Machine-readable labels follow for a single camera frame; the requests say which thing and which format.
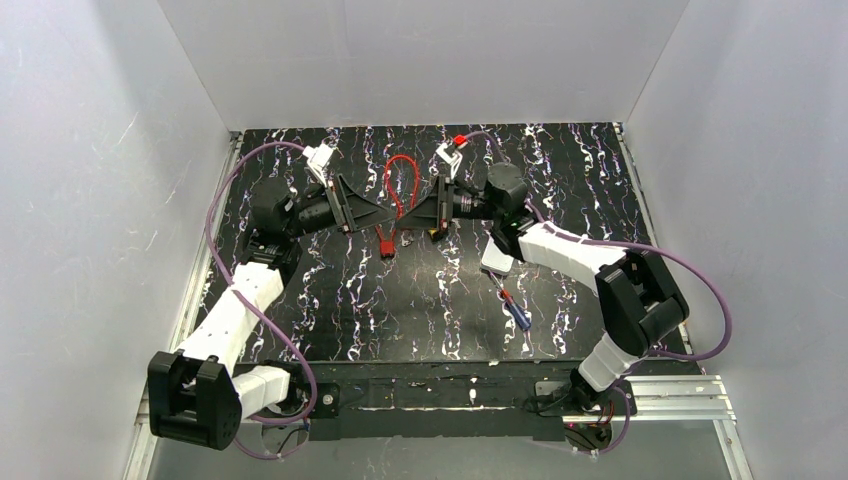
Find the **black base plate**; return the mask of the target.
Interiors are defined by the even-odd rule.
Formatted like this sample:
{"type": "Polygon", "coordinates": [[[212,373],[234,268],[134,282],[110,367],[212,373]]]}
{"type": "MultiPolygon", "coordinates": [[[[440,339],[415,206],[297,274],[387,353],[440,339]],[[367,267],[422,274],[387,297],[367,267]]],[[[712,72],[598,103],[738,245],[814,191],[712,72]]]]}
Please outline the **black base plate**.
{"type": "Polygon", "coordinates": [[[524,437],[560,442],[568,429],[608,429],[638,409],[623,381],[584,408],[566,395],[575,361],[315,362],[309,438],[524,437]]]}

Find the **red cable tie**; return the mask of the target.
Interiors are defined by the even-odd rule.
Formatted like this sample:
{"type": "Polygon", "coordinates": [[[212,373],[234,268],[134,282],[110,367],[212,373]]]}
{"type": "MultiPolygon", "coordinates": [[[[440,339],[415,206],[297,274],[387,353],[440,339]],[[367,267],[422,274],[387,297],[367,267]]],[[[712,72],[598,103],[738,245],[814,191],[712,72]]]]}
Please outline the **red cable tie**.
{"type": "Polygon", "coordinates": [[[392,228],[389,233],[385,233],[381,226],[375,226],[374,230],[379,242],[380,257],[384,260],[394,258],[396,255],[396,230],[392,228]]]}
{"type": "Polygon", "coordinates": [[[411,156],[406,154],[396,154],[391,156],[386,162],[383,172],[384,188],[389,195],[389,199],[393,202],[396,210],[396,217],[400,218],[408,208],[414,207],[418,200],[421,173],[418,162],[411,156]],[[399,171],[400,164],[406,164],[411,168],[412,172],[412,193],[408,202],[404,202],[402,185],[400,180],[394,180],[393,174],[399,171]]]}

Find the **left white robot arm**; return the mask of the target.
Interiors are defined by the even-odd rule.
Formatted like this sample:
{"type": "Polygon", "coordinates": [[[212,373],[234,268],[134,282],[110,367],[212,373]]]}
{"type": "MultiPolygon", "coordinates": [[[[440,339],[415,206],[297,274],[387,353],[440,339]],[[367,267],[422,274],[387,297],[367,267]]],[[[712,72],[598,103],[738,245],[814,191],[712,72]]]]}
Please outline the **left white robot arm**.
{"type": "Polygon", "coordinates": [[[301,237],[335,229],[351,234],[388,221],[391,212],[357,192],[337,175],[293,195],[284,179],[261,181],[252,195],[250,227],[243,254],[228,287],[200,326],[172,352],[157,352],[148,364],[149,428],[152,435],[214,450],[227,448],[243,420],[271,425],[286,417],[261,411],[301,391],[300,420],[318,400],[314,374],[303,355],[298,364],[235,370],[241,350],[265,312],[283,293],[297,269],[301,237]]]}

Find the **aluminium frame rail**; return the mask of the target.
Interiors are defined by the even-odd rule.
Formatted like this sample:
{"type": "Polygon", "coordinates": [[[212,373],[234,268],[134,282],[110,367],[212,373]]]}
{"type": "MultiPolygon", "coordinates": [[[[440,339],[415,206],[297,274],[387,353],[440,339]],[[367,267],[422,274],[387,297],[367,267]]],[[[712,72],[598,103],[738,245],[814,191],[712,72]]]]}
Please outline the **aluminium frame rail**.
{"type": "MultiPolygon", "coordinates": [[[[230,133],[229,153],[225,160],[216,190],[220,190],[222,193],[229,191],[227,178],[240,158],[240,151],[243,144],[243,132],[230,133]]],[[[176,326],[165,347],[166,351],[170,351],[179,345],[189,336],[195,327],[212,263],[211,254],[206,242],[206,234],[210,230],[218,231],[223,216],[221,212],[221,199],[213,200],[212,205],[214,207],[213,216],[211,220],[204,217],[200,246],[188,277],[188,284],[178,311],[176,326]]],[[[130,455],[122,478],[124,480],[147,479],[158,441],[158,438],[150,432],[149,427],[149,393],[147,384],[144,385],[142,391],[133,427],[133,441],[130,455]]]]}

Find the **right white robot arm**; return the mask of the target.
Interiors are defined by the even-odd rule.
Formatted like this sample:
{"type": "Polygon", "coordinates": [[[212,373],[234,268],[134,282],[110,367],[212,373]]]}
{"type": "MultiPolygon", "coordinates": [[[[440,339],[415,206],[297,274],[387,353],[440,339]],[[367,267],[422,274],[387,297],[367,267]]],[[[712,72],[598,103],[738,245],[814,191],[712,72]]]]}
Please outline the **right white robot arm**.
{"type": "Polygon", "coordinates": [[[547,267],[589,287],[600,303],[605,332],[569,375],[569,383],[529,403],[587,410],[649,350],[689,316],[684,296],[661,254],[646,246],[593,244],[542,221],[527,202],[528,187],[514,164],[490,167],[483,189],[440,176],[424,200],[398,219],[404,230],[442,229],[452,218],[489,220],[494,246],[524,263],[547,267]]]}

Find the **blue red screwdriver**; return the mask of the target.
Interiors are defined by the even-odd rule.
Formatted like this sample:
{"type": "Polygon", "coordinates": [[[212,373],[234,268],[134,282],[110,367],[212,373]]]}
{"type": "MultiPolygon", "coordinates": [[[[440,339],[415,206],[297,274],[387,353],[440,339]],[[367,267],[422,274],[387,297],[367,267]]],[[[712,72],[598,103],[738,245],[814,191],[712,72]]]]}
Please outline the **blue red screwdriver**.
{"type": "Polygon", "coordinates": [[[525,310],[514,300],[512,295],[506,290],[502,279],[495,273],[489,272],[489,278],[493,281],[494,285],[497,287],[497,292],[499,297],[502,300],[502,303],[506,310],[512,316],[516,326],[522,332],[528,332],[532,327],[531,319],[527,316],[525,310]]]}

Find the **white rectangular box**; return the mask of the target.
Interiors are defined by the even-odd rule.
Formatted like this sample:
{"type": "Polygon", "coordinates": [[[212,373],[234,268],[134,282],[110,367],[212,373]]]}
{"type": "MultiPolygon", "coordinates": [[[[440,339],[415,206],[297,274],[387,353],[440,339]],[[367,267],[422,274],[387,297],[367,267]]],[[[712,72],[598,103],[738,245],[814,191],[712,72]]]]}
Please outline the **white rectangular box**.
{"type": "Polygon", "coordinates": [[[514,264],[514,258],[503,253],[495,244],[492,238],[489,238],[487,245],[481,257],[481,269],[483,271],[506,277],[514,264]]]}

